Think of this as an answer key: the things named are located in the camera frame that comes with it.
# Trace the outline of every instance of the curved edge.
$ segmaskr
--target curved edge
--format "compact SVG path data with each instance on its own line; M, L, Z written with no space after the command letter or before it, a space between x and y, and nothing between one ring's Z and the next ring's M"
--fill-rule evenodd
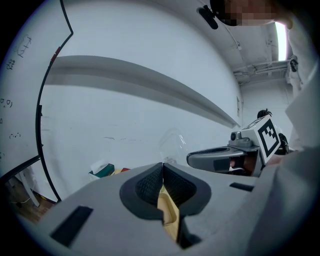
M42 141L41 141L41 116L42 116L42 113L41 113L41 110L42 110L42 106L40 105L40 101L41 101L41 96L42 96L42 92L43 92L43 89L44 89L44 86L45 86L45 82L46 82L46 79L47 79L47 76L49 74L49 71L57 57L57 55L59 54L60 50L64 47L64 45L67 43L67 41L72 37L72 35L74 34L74 31L72 30L71 28L71 25L70 25L70 22L69 22L69 19L68 19L68 16L67 16L67 13L66 13L66 9L65 9L65 5L64 5L64 2L63 0L60 0L60 5L61 5L61 9L62 9L62 12L63 12L63 15L64 15L64 18L65 18L65 21L70 29L70 35L66 38L66 40L64 40L64 42L62 43L62 45L60 47L58 47L56 53L53 55L50 63L49 63L49 66L48 66L48 69L46 70L46 73L44 75L44 78L43 78L43 81L42 81L42 84L41 84L41 87L40 87L40 91L39 91L39 96L38 96L38 101L37 101L37 104L36 104L36 113L35 113L35 139L36 139L36 147L38 149L38 154L39 154L39 157L40 157L40 160L41 160L41 164L42 164L42 167L43 167L43 171L44 171L44 174L49 182L49 185L57 199L57 201L61 201L61 198L51 180L51 177L50 177L50 174L48 172L48 169L47 169L47 165L46 165L46 161L45 161L45 157L44 157L44 152L42 150Z
M40 156L37 155L33 158L31 158L28 161L23 162L22 164L18 165L17 167L13 168L12 170L8 171L5 175L0 177L0 184L6 183L8 180L13 178L16 174L23 171L25 168L33 165L35 162L38 162L40 160Z
M214 148L209 148L209 149L205 149L205 150L200 150L200 151L195 151L195 152L191 152L186 156L186 163L193 167L193 168L197 168L194 167L192 165L190 165L189 163L189 157L192 157L194 155L205 155L205 154L212 154L212 153L219 153L219 152L227 152L230 151L230 148L227 148L227 146L220 146L220 147L214 147Z
M57 57L57 59L53 67L53 70L56 70L57 73L59 73L60 69L73 69L73 72L76 69L81 69L81 75L108 77L139 85L142 85L141 81L145 81L142 85L143 87L171 95L189 106L181 107L175 105L174 107L195 113L228 128L240 125L236 119L205 95L200 94L175 78L148 67L126 60L95 55L65 55Z
M163 181L182 218L199 214L210 201L211 188L205 181L168 163L163 164Z
M120 199L123 205L138 218L163 221L163 212L157 208L162 185L163 164L157 163L127 180L120 188Z

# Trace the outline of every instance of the floor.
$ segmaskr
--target floor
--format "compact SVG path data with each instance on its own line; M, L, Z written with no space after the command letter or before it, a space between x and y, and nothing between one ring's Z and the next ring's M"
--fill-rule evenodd
M23 216L34 224L38 223L41 217L55 205L53 202L43 199L36 193L34 195L40 203L39 207L36 207L31 199L20 204L20 202L26 201L29 198L29 195L22 183L16 177L13 177L10 182L13 186L9 184L9 182L5 184L6 198L12 206L13 212Z

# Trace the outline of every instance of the black clip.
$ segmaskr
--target black clip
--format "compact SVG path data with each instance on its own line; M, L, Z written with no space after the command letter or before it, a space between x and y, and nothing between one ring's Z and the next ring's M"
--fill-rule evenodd
M198 8L197 12L205 19L205 21L209 24L209 26L216 30L219 26L215 21L215 14L209 9L208 5L205 5L202 8Z

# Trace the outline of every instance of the whiteboard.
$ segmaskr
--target whiteboard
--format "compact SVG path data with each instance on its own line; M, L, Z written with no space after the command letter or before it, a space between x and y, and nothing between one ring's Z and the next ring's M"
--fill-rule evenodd
M44 1L0 67L0 177L38 156L36 110L50 60L71 34L59 0Z

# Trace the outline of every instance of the person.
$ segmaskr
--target person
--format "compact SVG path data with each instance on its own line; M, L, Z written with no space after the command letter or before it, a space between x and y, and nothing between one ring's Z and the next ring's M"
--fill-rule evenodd
M263 110L260 110L260 111L258 112L258 114L256 115L256 119L263 118L263 117L265 117L265 116L267 116L267 115L270 115L270 116L272 117L272 113L271 113L268 109L266 109L266 110L264 110L264 109L263 109ZM274 126L275 131L276 131L277 134L283 134L282 129L281 129L278 125L273 124L273 126Z
M288 29L288 41L294 54L294 61L291 64L291 74L298 77L297 84L293 84L293 98L306 87L307 82L314 70L319 64L318 54L316 53L312 40L305 32L302 25L296 17L287 9L285 9L277 0L223 0L223 4L216 10L211 6L212 10L216 10L217 17L227 25L231 26L263 26L273 22L279 22ZM303 151L300 139L293 127L289 140L290 147L296 151ZM268 165L280 164L283 156L274 155ZM256 160L248 158L244 161L244 168L253 171ZM235 161L230 161L230 166L235 166Z

